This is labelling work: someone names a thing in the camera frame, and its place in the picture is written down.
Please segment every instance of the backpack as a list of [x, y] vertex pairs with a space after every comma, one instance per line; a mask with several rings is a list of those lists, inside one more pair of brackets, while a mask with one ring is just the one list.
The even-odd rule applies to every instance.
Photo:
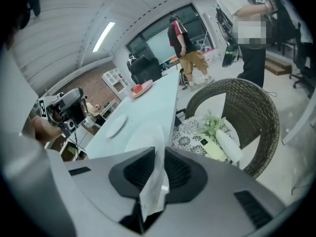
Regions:
[[216, 21], [218, 27], [227, 43], [226, 51], [222, 67], [228, 67], [233, 62], [239, 60], [239, 47], [236, 40], [233, 37], [233, 24], [228, 17], [223, 13], [219, 5], [216, 7]]
[[180, 86], [186, 86], [189, 83], [186, 75], [184, 74], [184, 69], [180, 69], [180, 80], [179, 80], [179, 85]]

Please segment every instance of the wicker chair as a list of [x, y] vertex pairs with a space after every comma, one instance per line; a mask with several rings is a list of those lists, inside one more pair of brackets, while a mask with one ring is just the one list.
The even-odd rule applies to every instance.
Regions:
[[198, 91], [189, 101], [186, 119], [194, 116], [206, 99], [226, 93], [223, 117], [235, 128], [243, 149], [259, 135], [260, 142], [251, 163], [244, 171], [257, 178], [271, 161], [279, 140], [276, 107], [265, 91], [243, 79], [223, 79]]

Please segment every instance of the black shirt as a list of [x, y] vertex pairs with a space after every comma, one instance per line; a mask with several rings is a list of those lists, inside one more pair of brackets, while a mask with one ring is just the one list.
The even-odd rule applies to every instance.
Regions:
[[174, 47], [174, 50], [176, 52], [176, 55], [178, 58], [181, 57], [180, 52], [182, 49], [182, 46], [180, 42], [178, 41], [178, 35], [182, 34], [184, 38], [184, 43], [186, 44], [186, 54], [191, 53], [193, 51], [197, 51], [196, 46], [190, 41], [188, 36], [187, 29], [184, 28], [184, 26], [181, 23], [178, 23], [177, 21], [174, 21], [171, 23], [168, 29], [168, 37], [170, 41], [170, 45]]

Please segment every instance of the pink tray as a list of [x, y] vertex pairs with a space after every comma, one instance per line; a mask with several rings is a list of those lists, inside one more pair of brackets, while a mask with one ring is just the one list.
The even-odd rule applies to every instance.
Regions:
[[131, 99], [136, 99], [138, 97], [140, 97], [141, 95], [143, 95], [147, 90], [149, 90], [151, 87], [153, 86], [153, 80], [149, 80], [145, 83], [142, 84], [143, 89], [141, 91], [139, 91], [137, 94], [135, 94], [134, 92], [132, 92], [130, 94], [130, 98]]

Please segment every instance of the ceiling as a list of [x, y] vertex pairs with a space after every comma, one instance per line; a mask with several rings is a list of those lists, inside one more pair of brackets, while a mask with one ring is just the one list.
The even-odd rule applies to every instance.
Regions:
[[[109, 57], [159, 14], [190, 0], [40, 0], [15, 36], [13, 54], [38, 95], [85, 64]], [[109, 22], [114, 27], [92, 50]]]

